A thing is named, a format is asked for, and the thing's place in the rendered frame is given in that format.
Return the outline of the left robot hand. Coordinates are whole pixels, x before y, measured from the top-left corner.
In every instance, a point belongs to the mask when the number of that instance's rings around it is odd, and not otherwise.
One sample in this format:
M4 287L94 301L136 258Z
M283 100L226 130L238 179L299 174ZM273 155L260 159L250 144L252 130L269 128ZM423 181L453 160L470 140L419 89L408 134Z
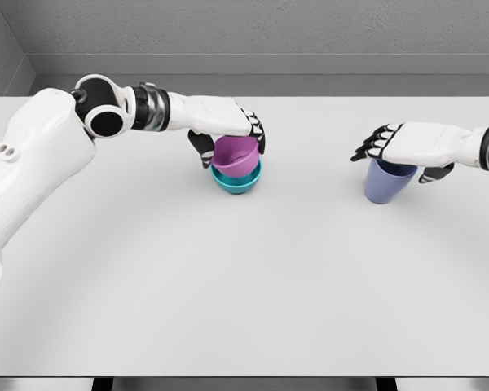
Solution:
M242 108L233 98L208 95L187 97L187 114L191 121L187 136L208 169L215 152L216 136L251 137L257 141L260 155L265 153L263 124L253 111Z

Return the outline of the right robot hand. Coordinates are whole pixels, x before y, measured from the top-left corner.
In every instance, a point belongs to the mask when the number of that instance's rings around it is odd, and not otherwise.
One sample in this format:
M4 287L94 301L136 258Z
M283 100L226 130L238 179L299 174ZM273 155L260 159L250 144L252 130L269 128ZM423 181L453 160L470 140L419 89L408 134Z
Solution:
M445 178L452 172L452 157L462 128L429 122L383 125L355 149L352 162L373 158L396 165L415 165L424 169L419 183Z

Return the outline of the purple bowl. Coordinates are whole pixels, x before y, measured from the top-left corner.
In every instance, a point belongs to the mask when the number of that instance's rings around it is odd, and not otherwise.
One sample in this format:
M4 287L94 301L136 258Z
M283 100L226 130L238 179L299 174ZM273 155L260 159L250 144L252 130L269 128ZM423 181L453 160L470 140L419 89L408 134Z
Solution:
M215 141L212 165L228 177L243 177L251 173L258 162L258 141L253 137L222 136Z

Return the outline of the blue-violet cup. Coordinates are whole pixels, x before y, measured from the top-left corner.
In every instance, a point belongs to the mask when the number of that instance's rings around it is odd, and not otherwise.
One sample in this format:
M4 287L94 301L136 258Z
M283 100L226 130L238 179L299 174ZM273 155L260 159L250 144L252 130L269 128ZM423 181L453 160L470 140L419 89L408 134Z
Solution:
M374 204L391 202L412 180L418 167L373 159L368 166L364 194Z

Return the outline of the teal bowl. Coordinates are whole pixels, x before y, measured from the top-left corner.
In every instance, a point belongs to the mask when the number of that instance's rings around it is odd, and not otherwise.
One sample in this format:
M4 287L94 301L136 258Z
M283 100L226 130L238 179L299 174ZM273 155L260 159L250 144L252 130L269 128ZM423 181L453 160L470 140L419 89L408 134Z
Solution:
M227 176L213 166L210 167L210 173L216 184L224 191L233 195L241 195L250 191L258 182L262 175L262 162L259 161L250 173L241 177Z

